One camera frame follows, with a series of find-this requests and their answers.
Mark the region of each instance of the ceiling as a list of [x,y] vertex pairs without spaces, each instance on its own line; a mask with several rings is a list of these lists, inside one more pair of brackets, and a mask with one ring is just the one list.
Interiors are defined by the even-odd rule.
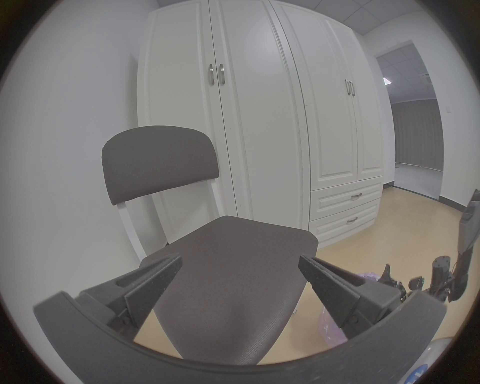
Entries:
[[377,58],[383,76],[392,83],[387,85],[391,103],[436,98],[432,85],[426,85],[420,75],[427,73],[413,44],[396,49]]
[[[183,0],[158,0],[160,7]],[[415,0],[284,0],[348,25],[361,35],[405,13],[421,11]]]

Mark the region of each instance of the chair backrest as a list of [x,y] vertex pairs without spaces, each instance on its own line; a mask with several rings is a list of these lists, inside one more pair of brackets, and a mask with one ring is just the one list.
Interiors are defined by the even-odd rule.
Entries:
[[164,125],[115,135],[103,147],[102,165],[113,205],[218,177],[215,149],[208,136]]

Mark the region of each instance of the metal handle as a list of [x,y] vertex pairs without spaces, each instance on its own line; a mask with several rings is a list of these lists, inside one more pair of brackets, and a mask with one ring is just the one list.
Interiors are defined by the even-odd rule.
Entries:
[[223,64],[220,64],[218,68],[220,69],[220,82],[223,85],[225,84],[225,68],[223,68]]
[[214,85],[215,80],[213,79],[213,65],[210,64],[210,67],[208,68],[208,75],[210,76],[210,84]]
[[348,80],[347,80],[347,79],[345,79],[345,86],[347,87],[347,93],[348,93],[348,95],[350,96],[351,91],[350,91],[350,86],[349,86],[349,84],[348,84]]

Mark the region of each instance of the blue logo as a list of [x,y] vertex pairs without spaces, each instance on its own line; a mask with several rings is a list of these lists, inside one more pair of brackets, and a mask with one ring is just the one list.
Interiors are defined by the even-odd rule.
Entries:
[[419,366],[416,370],[414,370],[410,374],[410,376],[405,380],[404,384],[413,384],[420,378],[420,376],[422,376],[425,373],[425,371],[427,371],[427,369],[428,369],[427,364],[423,364]]

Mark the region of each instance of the beige floor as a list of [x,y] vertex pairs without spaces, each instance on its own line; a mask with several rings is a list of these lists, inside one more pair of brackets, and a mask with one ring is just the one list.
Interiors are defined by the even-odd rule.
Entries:
[[[407,286],[415,276],[430,284],[432,261],[449,255],[456,261],[458,221],[461,213],[437,201],[397,188],[384,190],[375,224],[318,251],[317,257],[351,272],[381,274],[385,264],[392,277]],[[454,336],[465,320],[480,289],[480,240],[472,258],[468,287],[462,298],[447,304],[447,314],[435,338]],[[298,311],[260,364],[276,363],[309,356],[328,349],[317,330],[322,304],[307,284]],[[180,357],[150,314],[135,342],[158,352]]]

